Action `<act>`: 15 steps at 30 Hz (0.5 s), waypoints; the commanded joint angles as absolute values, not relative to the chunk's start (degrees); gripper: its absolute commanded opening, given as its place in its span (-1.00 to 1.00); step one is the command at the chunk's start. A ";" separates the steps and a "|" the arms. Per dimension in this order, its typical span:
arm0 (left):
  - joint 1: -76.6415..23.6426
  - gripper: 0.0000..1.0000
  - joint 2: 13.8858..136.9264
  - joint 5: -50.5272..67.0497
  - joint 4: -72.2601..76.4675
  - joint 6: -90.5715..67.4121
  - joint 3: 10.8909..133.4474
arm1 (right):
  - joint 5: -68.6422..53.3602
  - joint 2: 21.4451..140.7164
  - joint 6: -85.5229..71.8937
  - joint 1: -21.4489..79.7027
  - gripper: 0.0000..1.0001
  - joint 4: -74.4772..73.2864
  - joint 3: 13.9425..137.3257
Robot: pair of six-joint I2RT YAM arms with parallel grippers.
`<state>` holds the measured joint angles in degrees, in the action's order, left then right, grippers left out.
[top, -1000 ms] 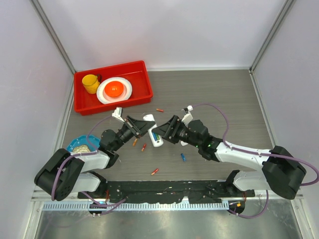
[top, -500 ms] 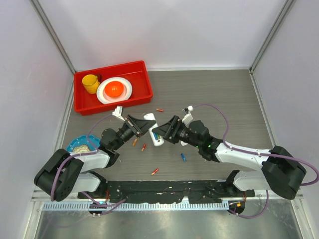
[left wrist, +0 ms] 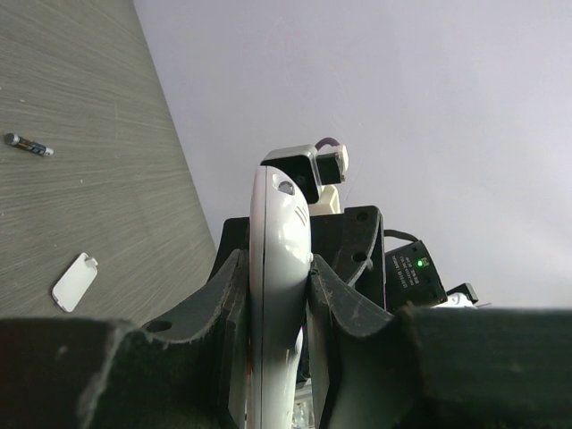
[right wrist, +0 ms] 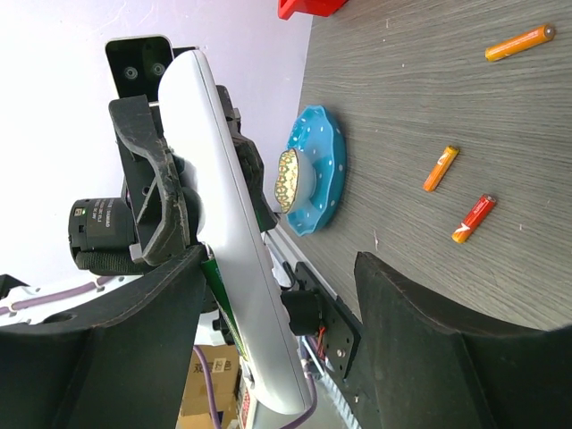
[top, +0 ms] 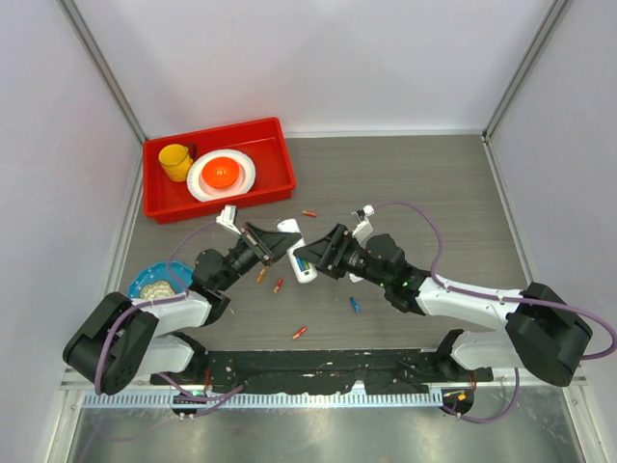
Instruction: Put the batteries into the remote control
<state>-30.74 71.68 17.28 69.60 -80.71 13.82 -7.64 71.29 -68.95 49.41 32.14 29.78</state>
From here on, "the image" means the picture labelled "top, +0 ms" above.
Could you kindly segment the white remote control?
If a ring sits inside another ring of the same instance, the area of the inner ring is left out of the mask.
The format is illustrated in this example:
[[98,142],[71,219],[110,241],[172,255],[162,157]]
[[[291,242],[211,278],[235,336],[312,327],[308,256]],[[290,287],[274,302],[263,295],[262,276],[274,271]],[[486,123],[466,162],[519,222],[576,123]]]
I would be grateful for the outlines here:
[[277,229],[279,232],[292,232],[300,235],[300,239],[286,251],[286,254],[297,281],[302,285],[313,282],[317,278],[317,270],[306,260],[298,258],[294,255],[294,251],[296,249],[306,245],[298,222],[292,218],[285,219],[277,224]]

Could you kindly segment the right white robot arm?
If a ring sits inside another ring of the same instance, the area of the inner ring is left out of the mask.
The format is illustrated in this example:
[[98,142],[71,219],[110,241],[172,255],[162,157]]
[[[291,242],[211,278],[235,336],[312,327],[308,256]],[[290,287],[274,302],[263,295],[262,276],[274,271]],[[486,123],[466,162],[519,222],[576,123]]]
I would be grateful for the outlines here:
[[478,368],[524,368],[557,387],[568,386],[593,336],[582,318],[565,310],[548,286],[524,290],[457,285],[432,277],[407,262],[389,234],[361,244],[343,225],[296,248],[294,256],[333,279],[345,275],[381,287],[402,313],[445,316],[484,327],[484,332],[453,330],[440,345],[435,367],[448,381]]

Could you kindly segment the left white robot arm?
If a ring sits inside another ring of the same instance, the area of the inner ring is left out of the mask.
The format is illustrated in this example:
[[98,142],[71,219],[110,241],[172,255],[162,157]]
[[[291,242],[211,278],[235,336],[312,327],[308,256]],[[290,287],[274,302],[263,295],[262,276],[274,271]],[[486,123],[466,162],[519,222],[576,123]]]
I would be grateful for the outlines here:
[[246,223],[226,254],[206,249],[191,283],[178,294],[147,300],[106,294],[67,342],[64,362],[99,395],[115,395],[134,378],[172,373],[193,385],[204,376],[204,348],[186,328],[217,321],[229,304],[225,292],[258,264],[270,266],[301,240],[297,231],[267,231]]

